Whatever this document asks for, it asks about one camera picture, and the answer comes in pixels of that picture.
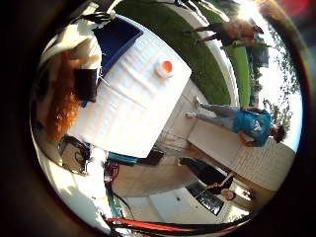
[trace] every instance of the sneaker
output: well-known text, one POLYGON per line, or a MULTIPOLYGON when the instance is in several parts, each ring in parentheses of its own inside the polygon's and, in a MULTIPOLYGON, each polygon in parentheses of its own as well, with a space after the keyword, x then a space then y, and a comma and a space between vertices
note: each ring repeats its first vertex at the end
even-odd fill
POLYGON ((188 119, 195 118, 196 116, 197 116, 197 113, 194 113, 194 112, 187 112, 186 113, 186 117, 188 119))
POLYGON ((174 4, 177 6, 177 7, 180 7, 182 6, 182 1, 181 0, 175 0, 174 4))
POLYGON ((198 96, 194 96, 194 103, 195 103, 196 108, 198 108, 200 106, 201 102, 200 102, 198 96))
POLYGON ((191 30, 184 29, 184 30, 181 30, 181 32, 182 32, 182 35, 187 36, 191 33, 191 30))
POLYGON ((196 39, 194 42, 194 46, 197 46, 199 43, 200 43, 200 41, 198 39, 196 39))

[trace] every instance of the green grass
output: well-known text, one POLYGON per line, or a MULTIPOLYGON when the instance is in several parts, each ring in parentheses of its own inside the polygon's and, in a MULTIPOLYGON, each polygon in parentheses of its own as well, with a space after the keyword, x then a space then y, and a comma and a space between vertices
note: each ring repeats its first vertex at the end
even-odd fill
POLYGON ((193 47, 198 34, 189 37, 181 34, 182 29, 192 28, 183 18, 163 4, 151 1, 123 1, 116 12, 148 28, 175 50, 192 69, 191 79, 210 103, 230 104, 225 80, 209 49, 204 43, 193 47))
MULTIPOLYGON (((216 8, 220 9, 220 6, 216 1, 208 0, 209 3, 213 4, 216 8)), ((216 13, 205 9, 202 5, 196 4, 203 15, 208 19, 209 22, 222 22, 223 19, 216 13)), ((233 65, 235 77, 237 80, 239 102, 241 106, 249 106, 250 103, 250 76, 249 76, 249 65, 248 57, 245 47, 232 46, 227 47, 229 52, 230 61, 233 65)))
POLYGON ((250 72, 245 47, 227 47, 237 80, 239 102, 241 106, 249 106, 250 103, 250 72))

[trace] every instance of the black bag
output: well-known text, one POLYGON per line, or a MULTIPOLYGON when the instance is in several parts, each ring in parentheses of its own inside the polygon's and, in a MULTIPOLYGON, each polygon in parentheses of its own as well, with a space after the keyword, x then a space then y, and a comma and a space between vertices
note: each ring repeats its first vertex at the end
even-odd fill
POLYGON ((75 93, 79 100, 96 102, 97 70, 98 69, 74 69, 75 93))

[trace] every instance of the person sitting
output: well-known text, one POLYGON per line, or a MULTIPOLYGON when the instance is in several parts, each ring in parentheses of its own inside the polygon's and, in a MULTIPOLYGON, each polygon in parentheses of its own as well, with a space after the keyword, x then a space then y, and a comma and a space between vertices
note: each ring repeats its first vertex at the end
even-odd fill
POLYGON ((230 172, 226 177, 214 167, 206 164, 199 159, 179 158, 179 165, 186 165, 202 182, 212 194, 222 195, 227 200, 236 198, 236 194, 229 190, 234 173, 230 172))
POLYGON ((183 34, 192 32, 213 31, 214 35, 197 39, 195 45, 202 41, 221 40, 223 46, 231 45, 234 41, 253 41, 255 34, 263 34, 264 31, 257 25, 252 25, 244 20, 232 22, 210 23, 206 27, 198 27, 193 30, 183 30, 183 34))
POLYGON ((233 107, 208 105, 200 102, 194 97, 196 107, 202 107, 208 111, 215 112, 217 117, 211 117, 200 113, 186 113, 186 117, 202 119, 218 126, 223 126, 239 135, 242 143, 249 147, 264 146, 268 137, 272 136, 276 143, 285 137, 283 125, 273 125, 269 112, 256 107, 233 107))

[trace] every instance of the hair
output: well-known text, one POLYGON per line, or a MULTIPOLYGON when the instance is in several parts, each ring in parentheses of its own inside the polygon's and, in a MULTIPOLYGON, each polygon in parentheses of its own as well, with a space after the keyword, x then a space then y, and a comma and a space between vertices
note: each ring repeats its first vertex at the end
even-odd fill
POLYGON ((281 142, 285 138, 285 130, 283 125, 278 125, 276 135, 274 135, 274 139, 276 143, 281 142))
POLYGON ((228 199, 228 200, 234 200, 236 198, 236 193, 232 192, 232 191, 230 191, 230 192, 233 194, 233 197, 231 199, 228 199))

